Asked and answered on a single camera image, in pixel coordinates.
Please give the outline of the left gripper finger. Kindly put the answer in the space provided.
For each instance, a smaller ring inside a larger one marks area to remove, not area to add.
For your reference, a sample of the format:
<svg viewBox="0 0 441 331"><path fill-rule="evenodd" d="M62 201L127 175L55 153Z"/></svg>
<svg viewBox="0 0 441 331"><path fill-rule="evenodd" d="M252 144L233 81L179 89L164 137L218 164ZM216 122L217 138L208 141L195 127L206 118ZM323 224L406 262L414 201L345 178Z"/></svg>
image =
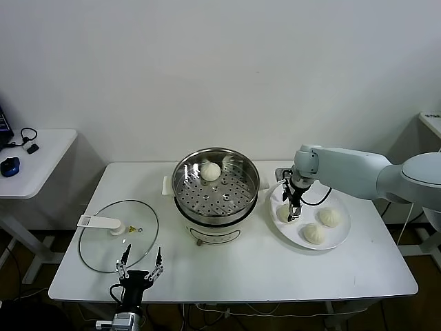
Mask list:
<svg viewBox="0 0 441 331"><path fill-rule="evenodd" d="M119 274L119 279L128 279L129 274L127 271L127 260L130 255L132 245L129 244L125 252L122 254L121 258L116 261L116 271Z"/></svg>
<svg viewBox="0 0 441 331"><path fill-rule="evenodd" d="M146 279L147 281L155 281L159 278L162 272L163 272L163 257L161 252L161 246L159 246L156 256L155 267L153 271L147 273L144 279Z"/></svg>

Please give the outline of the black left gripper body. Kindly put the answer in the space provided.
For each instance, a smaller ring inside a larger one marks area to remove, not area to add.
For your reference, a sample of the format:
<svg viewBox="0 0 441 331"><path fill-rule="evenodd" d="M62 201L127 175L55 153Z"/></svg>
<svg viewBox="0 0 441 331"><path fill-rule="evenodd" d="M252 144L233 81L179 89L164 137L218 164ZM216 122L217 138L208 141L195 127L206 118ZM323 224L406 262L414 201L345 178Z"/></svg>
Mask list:
<svg viewBox="0 0 441 331"><path fill-rule="evenodd" d="M129 270L128 278L123 280L124 295L123 308L130 310L141 305L143 293L149 288L149 272L143 270Z"/></svg>

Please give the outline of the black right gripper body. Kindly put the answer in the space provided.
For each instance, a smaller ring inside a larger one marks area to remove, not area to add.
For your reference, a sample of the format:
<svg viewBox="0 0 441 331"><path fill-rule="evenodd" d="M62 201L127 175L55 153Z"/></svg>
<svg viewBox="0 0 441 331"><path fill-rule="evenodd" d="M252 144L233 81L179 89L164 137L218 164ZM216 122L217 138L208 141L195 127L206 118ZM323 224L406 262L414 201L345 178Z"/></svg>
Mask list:
<svg viewBox="0 0 441 331"><path fill-rule="evenodd" d="M300 207L300 198L310 188L310 180L299 174L292 174L289 183L289 202L292 207Z"/></svg>

